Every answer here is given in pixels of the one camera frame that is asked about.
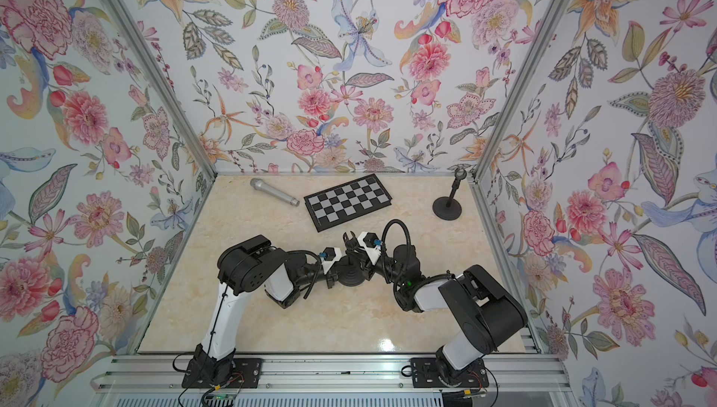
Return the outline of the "black round disc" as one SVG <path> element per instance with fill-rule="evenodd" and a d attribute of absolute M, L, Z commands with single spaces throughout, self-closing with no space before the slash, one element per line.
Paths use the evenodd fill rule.
<path fill-rule="evenodd" d="M 366 280 L 360 274 L 360 261 L 358 261 L 358 269 L 351 269 L 349 257 L 344 257 L 339 261 L 339 278 L 338 283 L 345 287 L 358 287 Z"/>

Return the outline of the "black round stand base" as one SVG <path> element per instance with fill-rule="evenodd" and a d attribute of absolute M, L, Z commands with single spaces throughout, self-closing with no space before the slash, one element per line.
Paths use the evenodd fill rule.
<path fill-rule="evenodd" d="M 455 198 L 443 196 L 432 204 L 432 211 L 441 220 L 457 220 L 462 215 L 462 206 Z"/>

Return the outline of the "black microphone stand pole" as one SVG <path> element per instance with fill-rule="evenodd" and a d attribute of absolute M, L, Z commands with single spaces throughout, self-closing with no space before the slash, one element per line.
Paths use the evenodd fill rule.
<path fill-rule="evenodd" d="M 452 205 L 453 201 L 455 200 L 455 196 L 456 196 L 457 190 L 458 190 L 459 187 L 460 187 L 461 181 L 462 181 L 461 178 L 458 178 L 458 177 L 455 177 L 455 178 L 454 178 L 454 181 L 453 181 L 453 184 L 452 184 L 452 189 L 451 189 L 451 192 L 450 192 L 448 201 L 446 202 L 446 205 L 447 205 L 447 206 Z"/>

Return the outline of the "black microphone clip holder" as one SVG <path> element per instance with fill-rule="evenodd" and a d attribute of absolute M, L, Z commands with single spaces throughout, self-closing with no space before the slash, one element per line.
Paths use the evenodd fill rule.
<path fill-rule="evenodd" d="M 461 181 L 461 180 L 465 179 L 467 177 L 467 175 L 468 175 L 468 173 L 467 173 L 466 169 L 462 168 L 462 167 L 457 168 L 455 170 L 455 174 L 454 174 L 456 181 Z"/>

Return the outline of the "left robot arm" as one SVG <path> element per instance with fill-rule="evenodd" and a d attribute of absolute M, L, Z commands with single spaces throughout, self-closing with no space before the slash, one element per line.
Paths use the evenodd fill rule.
<path fill-rule="evenodd" d="M 263 289 L 286 309 L 300 296 L 307 298 L 317 281 L 328 275 L 345 253 L 326 248 L 286 251 L 256 235 L 227 248 L 218 258 L 218 298 L 209 329 L 192 356 L 199 377 L 213 384 L 231 378 L 235 338 L 252 294 Z"/>

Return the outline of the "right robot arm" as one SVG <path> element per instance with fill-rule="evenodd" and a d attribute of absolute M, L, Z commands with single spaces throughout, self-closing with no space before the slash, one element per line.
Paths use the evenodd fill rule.
<path fill-rule="evenodd" d="M 416 248 L 409 244 L 397 246 L 390 256 L 384 243 L 370 233 L 349 239 L 345 246 L 349 262 L 358 266 L 364 280 L 375 274 L 384 277 L 401 310 L 450 311 L 459 333 L 435 355 L 436 373 L 447 384 L 457 384 L 484 356 L 498 351 L 527 326 L 520 302 L 481 265 L 472 265 L 462 274 L 424 276 Z"/>

